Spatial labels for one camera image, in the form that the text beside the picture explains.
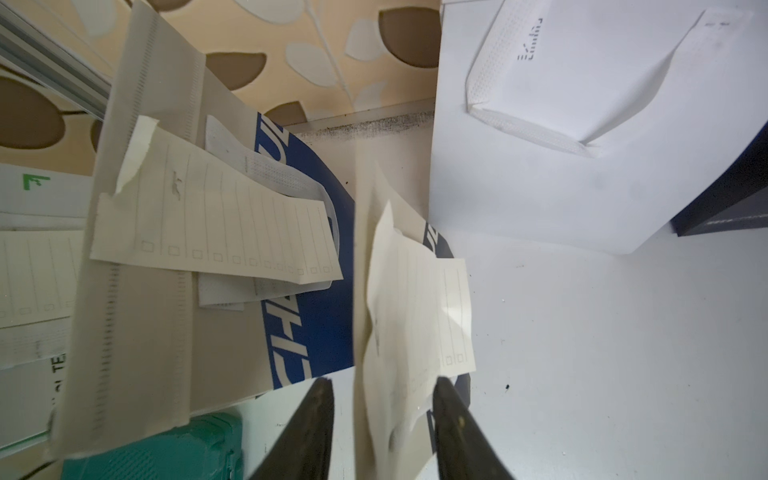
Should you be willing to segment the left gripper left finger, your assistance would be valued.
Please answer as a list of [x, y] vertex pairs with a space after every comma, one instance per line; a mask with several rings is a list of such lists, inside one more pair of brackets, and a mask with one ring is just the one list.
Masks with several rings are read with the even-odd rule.
[[332, 381], [320, 377], [313, 382], [250, 479], [327, 479], [331, 465], [334, 414]]

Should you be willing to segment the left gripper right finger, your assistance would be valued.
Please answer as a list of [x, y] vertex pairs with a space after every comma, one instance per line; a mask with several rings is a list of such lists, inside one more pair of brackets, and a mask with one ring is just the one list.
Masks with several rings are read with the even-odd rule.
[[447, 377], [436, 381], [433, 418], [440, 479], [514, 479]]

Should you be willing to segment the blue white Cheerful bag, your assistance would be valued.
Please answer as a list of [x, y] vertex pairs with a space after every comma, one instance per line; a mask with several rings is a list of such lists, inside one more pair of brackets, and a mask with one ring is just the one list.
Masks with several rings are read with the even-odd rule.
[[350, 367], [353, 223], [326, 163], [136, 2], [50, 454], [103, 453]]

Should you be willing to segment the navy bag front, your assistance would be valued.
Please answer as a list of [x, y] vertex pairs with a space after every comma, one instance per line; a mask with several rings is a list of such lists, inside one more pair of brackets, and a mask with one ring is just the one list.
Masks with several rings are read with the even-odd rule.
[[414, 479], [436, 449], [439, 377], [476, 369], [466, 263], [356, 148], [353, 430], [359, 479]]

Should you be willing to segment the green white bag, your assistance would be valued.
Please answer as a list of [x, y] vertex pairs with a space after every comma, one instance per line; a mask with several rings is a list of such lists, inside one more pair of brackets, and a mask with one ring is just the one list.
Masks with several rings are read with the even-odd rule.
[[47, 437], [63, 388], [88, 176], [1, 167], [1, 454]]

